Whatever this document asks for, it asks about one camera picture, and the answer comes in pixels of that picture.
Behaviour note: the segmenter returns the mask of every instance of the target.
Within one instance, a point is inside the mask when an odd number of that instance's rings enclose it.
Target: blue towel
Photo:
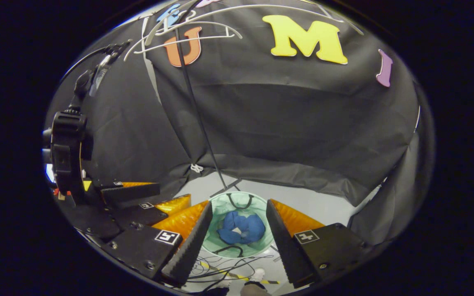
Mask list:
[[[239,228],[241,234],[232,231],[235,228]],[[234,210],[226,214],[223,227],[217,232],[221,240],[227,244],[249,244],[260,240],[265,234],[265,230],[265,224],[256,214],[244,217],[239,216]]]

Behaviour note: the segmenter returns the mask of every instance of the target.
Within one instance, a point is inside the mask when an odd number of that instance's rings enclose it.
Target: yellow letter m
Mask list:
[[[343,65],[347,63],[341,51],[341,44],[337,37],[339,29],[336,26],[314,21],[307,31],[285,15],[267,15],[263,17],[263,21],[272,26],[275,38],[275,47],[271,50],[273,55],[295,56],[297,50],[290,46],[290,40],[292,40],[301,53],[308,57],[314,52],[319,42],[320,48],[316,56],[320,60]]]

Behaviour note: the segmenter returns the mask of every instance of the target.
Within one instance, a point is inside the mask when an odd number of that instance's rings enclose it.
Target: white floor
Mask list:
[[[223,175],[224,182],[228,185],[232,183],[235,178],[230,176]],[[332,195],[316,193],[311,190],[294,188],[294,187],[283,187],[278,185],[264,184],[258,182],[252,182],[248,180],[243,180],[237,187],[240,191],[246,191],[254,193],[262,197],[265,200],[275,199],[283,204],[291,206],[296,210],[320,221],[325,225],[330,225],[333,223],[342,223],[347,225],[350,216],[358,210],[360,210],[365,204],[372,199],[378,189],[375,189],[365,201],[359,205],[357,208],[352,206],[346,199],[342,197],[335,197]],[[209,174],[203,178],[197,178],[188,184],[186,184],[179,193],[177,197],[183,194],[191,194],[191,204],[192,206],[198,204],[199,202],[205,201],[209,198],[210,195],[216,193],[218,190],[222,189],[222,182],[219,179],[217,173]],[[235,187],[228,190],[228,192],[237,191]],[[250,266],[253,268],[264,268],[265,269],[265,278],[264,280],[268,281],[278,281],[278,284],[265,284],[268,292],[272,296],[280,296],[282,294],[287,294],[293,292],[296,289],[293,288],[293,285],[288,283],[286,273],[282,264],[282,260],[279,258],[279,254],[273,248],[268,249],[257,257],[263,257],[257,259],[250,263]],[[226,259],[222,257],[217,257],[201,249],[199,253],[199,258],[204,258],[205,260],[198,260],[190,274],[190,277],[196,275],[202,275],[208,272],[209,266],[220,268],[228,268],[234,266],[237,261],[240,259]],[[245,259],[247,262],[252,261],[253,259]],[[239,268],[236,268],[231,271],[231,273],[238,275],[239,277],[249,277],[253,273],[252,268],[245,265]],[[209,277],[202,277],[199,279],[190,279],[185,286],[180,289],[183,292],[199,292],[206,288],[208,285],[211,285],[213,281],[219,280],[222,278],[222,274],[211,275]],[[212,281],[212,282],[194,282],[194,281]],[[240,291],[244,284],[245,280],[232,280],[230,284],[230,292],[228,296],[239,296]]]

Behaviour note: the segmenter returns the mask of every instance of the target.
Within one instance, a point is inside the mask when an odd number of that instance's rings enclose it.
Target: shoe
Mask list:
[[[265,270],[263,268],[257,268],[252,277],[250,277],[251,282],[261,282],[265,277]]]
[[[230,281],[229,278],[230,276],[226,274],[226,276],[224,276],[224,279],[220,283],[215,285],[213,288],[230,288],[230,284],[232,283],[232,281]]]

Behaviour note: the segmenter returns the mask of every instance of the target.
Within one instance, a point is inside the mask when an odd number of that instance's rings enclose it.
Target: green laundry basket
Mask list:
[[[211,201],[213,218],[202,244],[206,251],[226,258],[251,257],[266,251],[273,243],[272,231],[267,220],[267,201],[253,193],[243,191],[221,193],[209,200]],[[233,210],[245,217],[257,214],[265,225],[263,237],[249,244],[233,244],[235,247],[230,247],[229,244],[221,240],[217,230],[222,228],[226,214]]]

